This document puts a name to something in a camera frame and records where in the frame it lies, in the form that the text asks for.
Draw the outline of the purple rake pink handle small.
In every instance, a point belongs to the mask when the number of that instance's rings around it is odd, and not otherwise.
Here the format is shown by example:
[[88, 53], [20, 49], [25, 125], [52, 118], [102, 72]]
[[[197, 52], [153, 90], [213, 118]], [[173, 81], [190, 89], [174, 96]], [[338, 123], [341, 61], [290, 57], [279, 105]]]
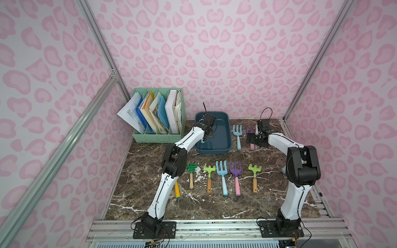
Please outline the purple rake pink handle small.
[[251, 150], [255, 150], [255, 138], [256, 138], [256, 133], [255, 133], [255, 126], [248, 126], [246, 129], [246, 143], [250, 145]]

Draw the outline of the light blue rake white handle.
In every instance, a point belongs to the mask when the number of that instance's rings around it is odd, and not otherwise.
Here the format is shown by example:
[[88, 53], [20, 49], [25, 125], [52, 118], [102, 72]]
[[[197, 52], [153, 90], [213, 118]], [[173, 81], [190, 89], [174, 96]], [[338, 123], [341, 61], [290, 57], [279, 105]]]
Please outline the light blue rake white handle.
[[241, 141], [240, 137], [243, 135], [242, 125], [233, 125], [233, 134], [237, 137], [237, 149], [241, 150]]

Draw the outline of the dark green rake wooden handle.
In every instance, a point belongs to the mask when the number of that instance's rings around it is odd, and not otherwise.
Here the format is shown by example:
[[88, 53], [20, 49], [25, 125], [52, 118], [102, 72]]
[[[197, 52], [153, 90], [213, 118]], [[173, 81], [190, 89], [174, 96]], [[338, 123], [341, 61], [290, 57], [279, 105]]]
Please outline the dark green rake wooden handle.
[[189, 171], [189, 183], [190, 183], [190, 189], [194, 189], [194, 179], [193, 179], [193, 174], [198, 167], [198, 163], [189, 163], [186, 166], [186, 169]]

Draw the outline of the lime rake orange handle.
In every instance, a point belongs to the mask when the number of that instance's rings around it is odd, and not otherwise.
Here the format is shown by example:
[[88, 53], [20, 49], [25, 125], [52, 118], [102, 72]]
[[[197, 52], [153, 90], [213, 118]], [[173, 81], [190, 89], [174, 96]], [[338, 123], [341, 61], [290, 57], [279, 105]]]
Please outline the lime rake orange handle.
[[212, 193], [212, 180], [211, 180], [211, 173], [216, 171], [215, 166], [204, 166], [203, 170], [208, 173], [208, 178], [207, 178], [207, 194]]

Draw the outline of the light blue rake mint handle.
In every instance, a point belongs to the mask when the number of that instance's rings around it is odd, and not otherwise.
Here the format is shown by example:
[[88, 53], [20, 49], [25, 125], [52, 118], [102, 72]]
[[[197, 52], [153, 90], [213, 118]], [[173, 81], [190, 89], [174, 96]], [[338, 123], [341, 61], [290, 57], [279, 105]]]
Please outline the light blue rake mint handle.
[[217, 174], [220, 175], [221, 179], [222, 179], [223, 195], [228, 196], [226, 180], [225, 180], [225, 175], [228, 174], [226, 160], [225, 161], [216, 161], [216, 171], [217, 171]]

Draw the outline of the blue rake yellow handle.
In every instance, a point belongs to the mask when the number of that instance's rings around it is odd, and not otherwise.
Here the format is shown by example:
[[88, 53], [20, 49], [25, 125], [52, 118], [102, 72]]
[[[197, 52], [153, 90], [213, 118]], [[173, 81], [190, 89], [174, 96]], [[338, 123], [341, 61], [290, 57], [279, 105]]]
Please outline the blue rake yellow handle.
[[179, 184], [178, 184], [177, 181], [175, 182], [174, 190], [175, 190], [176, 199], [180, 199], [181, 198], [181, 193], [180, 193]]

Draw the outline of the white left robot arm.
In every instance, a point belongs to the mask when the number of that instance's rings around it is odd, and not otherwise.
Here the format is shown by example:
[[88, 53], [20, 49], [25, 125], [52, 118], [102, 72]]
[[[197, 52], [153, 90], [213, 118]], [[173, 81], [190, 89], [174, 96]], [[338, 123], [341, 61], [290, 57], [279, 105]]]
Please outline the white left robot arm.
[[171, 191], [178, 178], [183, 175], [187, 168], [188, 152], [197, 142], [213, 137], [215, 121], [214, 115], [205, 113], [181, 140], [166, 145], [159, 187], [150, 207], [141, 218], [143, 226], [151, 233], [157, 234], [161, 229], [160, 223], [165, 215], [165, 208]]

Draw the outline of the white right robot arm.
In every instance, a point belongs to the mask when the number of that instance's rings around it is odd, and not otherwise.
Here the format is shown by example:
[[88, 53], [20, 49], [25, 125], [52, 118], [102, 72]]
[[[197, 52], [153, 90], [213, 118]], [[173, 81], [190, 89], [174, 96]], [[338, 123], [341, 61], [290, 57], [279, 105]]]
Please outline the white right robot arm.
[[286, 236], [299, 229], [306, 196], [321, 177], [316, 148], [275, 132], [267, 119], [257, 121], [256, 132], [247, 134], [247, 143], [260, 147], [273, 146], [286, 155], [283, 173], [289, 180], [287, 195], [275, 220], [277, 232]]

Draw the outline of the teal book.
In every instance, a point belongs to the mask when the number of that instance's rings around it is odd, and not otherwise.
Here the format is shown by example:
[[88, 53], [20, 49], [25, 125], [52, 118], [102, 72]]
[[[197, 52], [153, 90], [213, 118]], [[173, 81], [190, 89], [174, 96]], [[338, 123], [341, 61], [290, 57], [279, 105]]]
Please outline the teal book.
[[152, 118], [157, 125], [157, 133], [159, 134], [168, 134], [170, 128], [170, 124], [165, 111], [165, 103], [165, 98], [163, 97], [161, 92], [158, 92], [155, 96], [154, 101], [149, 107]]

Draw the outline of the green file organizer crate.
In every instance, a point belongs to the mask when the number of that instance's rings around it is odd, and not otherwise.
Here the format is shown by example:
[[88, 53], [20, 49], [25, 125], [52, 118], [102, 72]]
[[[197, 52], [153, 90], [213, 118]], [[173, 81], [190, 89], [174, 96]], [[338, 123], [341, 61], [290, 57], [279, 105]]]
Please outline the green file organizer crate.
[[181, 92], [181, 110], [180, 110], [181, 121], [179, 123], [180, 133], [179, 134], [171, 134], [170, 129], [169, 129], [168, 134], [159, 134], [159, 133], [149, 134], [148, 129], [145, 129], [144, 133], [139, 133], [136, 130], [134, 130], [133, 137], [136, 142], [138, 142], [138, 143], [175, 143], [184, 137], [185, 124], [186, 124], [186, 111], [185, 111], [183, 90], [181, 88], [135, 88], [135, 90], [131, 94], [131, 97], [133, 96], [133, 94], [135, 92], [138, 92], [143, 99], [149, 91], [152, 91], [154, 94], [154, 99], [155, 99], [156, 94], [158, 92], [161, 92], [161, 94], [167, 101], [169, 92], [172, 89], [175, 89], [175, 90], [178, 90]]

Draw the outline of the blue folder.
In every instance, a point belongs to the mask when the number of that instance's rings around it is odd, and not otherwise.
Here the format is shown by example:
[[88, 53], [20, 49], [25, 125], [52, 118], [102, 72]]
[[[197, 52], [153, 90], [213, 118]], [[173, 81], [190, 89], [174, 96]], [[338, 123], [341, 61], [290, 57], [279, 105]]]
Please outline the blue folder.
[[141, 98], [136, 109], [135, 109], [136, 113], [138, 114], [139, 120], [141, 121], [144, 128], [148, 129], [149, 134], [154, 134], [152, 128], [150, 127], [150, 125], [148, 124], [148, 122], [146, 121], [144, 115], [142, 114], [142, 112], [140, 110], [140, 106], [141, 106], [142, 102], [143, 102], [143, 99]]

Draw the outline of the orange book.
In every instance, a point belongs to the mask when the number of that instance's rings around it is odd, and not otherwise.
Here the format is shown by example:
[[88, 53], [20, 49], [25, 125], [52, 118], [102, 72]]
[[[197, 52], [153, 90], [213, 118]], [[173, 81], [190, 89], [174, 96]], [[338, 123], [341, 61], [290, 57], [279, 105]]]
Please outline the orange book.
[[149, 91], [145, 97], [143, 98], [143, 101], [139, 107], [142, 115], [144, 116], [147, 124], [150, 126], [152, 129], [153, 133], [156, 134], [158, 131], [158, 125], [156, 124], [151, 112], [150, 112], [150, 106], [154, 101], [154, 94], [152, 91]]

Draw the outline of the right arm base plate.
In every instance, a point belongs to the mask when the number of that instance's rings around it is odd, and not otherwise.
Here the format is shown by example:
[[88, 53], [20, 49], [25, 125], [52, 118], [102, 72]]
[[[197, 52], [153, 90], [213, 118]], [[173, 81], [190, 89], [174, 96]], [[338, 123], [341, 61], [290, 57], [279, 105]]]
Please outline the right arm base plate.
[[258, 221], [259, 230], [262, 238], [302, 238], [304, 232], [301, 227], [301, 220], [277, 219], [275, 221]]

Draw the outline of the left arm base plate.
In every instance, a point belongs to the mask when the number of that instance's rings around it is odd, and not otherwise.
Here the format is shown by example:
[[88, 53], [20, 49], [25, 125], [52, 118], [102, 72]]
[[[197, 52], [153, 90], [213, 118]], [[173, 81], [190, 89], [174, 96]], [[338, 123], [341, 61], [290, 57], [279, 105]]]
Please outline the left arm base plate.
[[133, 239], [175, 239], [176, 222], [165, 221], [156, 223], [153, 227], [147, 227], [142, 222], [137, 222], [133, 233]]

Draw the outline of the aluminium front rail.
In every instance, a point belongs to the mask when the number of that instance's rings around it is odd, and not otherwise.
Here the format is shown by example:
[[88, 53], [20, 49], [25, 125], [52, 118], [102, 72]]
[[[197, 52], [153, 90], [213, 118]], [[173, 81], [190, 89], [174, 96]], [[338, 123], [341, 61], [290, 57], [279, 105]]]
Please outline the aluminium front rail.
[[293, 237], [266, 237], [264, 219], [169, 220], [167, 234], [149, 237], [133, 221], [95, 221], [85, 248], [355, 248], [340, 218], [303, 219]]

